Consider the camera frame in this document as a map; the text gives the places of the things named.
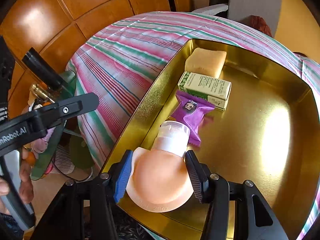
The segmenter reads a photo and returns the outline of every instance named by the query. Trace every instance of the screw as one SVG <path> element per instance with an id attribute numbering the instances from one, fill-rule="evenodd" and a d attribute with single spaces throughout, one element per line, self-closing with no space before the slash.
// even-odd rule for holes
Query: screw
<path id="1" fill-rule="evenodd" d="M 219 175 L 216 174 L 216 173 L 212 173 L 212 174 L 210 174 L 210 178 L 214 179 L 214 180 L 217 180 L 217 179 L 219 179 Z"/>
<path id="2" fill-rule="evenodd" d="M 246 180 L 245 181 L 245 184 L 248 186 L 248 187 L 252 187 L 253 186 L 253 182 L 251 180 Z"/>
<path id="3" fill-rule="evenodd" d="M 67 186 L 72 186 L 74 183 L 75 183 L 75 181 L 73 179 L 68 179 L 65 184 Z"/>
<path id="4" fill-rule="evenodd" d="M 101 179 L 109 179 L 109 173 L 101 173 L 100 178 Z"/>
<path id="5" fill-rule="evenodd" d="M 64 107 L 64 108 L 62 109 L 62 112 L 64 112 L 65 114 L 69 113 L 69 108 Z"/>

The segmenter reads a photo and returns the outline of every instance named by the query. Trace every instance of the green and white box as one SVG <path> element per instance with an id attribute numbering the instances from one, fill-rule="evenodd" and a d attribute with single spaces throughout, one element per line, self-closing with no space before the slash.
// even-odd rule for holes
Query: green and white box
<path id="1" fill-rule="evenodd" d="M 225 110 L 229 101 L 231 82 L 185 71 L 179 80 L 178 88 L 209 101 L 216 108 Z"/>

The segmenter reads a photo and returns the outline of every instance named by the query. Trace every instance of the purple wrapper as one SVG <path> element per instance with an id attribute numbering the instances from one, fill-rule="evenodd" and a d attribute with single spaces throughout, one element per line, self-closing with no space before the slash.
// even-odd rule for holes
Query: purple wrapper
<path id="1" fill-rule="evenodd" d="M 183 123 L 190 129 L 189 143 L 200 146 L 201 139 L 198 135 L 199 124 L 205 114 L 214 109 L 214 105 L 202 98 L 197 98 L 188 93 L 177 91 L 178 107 L 168 118 Z"/>

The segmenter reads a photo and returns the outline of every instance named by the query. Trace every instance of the white bottle cap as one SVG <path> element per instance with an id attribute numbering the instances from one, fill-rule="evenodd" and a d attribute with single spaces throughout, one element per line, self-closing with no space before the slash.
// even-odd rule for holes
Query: white bottle cap
<path id="1" fill-rule="evenodd" d="M 159 128 L 151 150 L 163 150 L 184 158 L 189 141 L 190 129 L 183 123 L 165 121 Z"/>

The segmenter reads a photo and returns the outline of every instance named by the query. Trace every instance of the black cylinder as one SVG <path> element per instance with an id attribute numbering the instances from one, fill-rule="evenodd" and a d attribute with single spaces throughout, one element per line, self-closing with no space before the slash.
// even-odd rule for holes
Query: black cylinder
<path id="1" fill-rule="evenodd" d="M 25 54 L 22 62 L 52 90 L 58 90 L 64 83 L 63 78 L 49 66 L 34 48 Z"/>

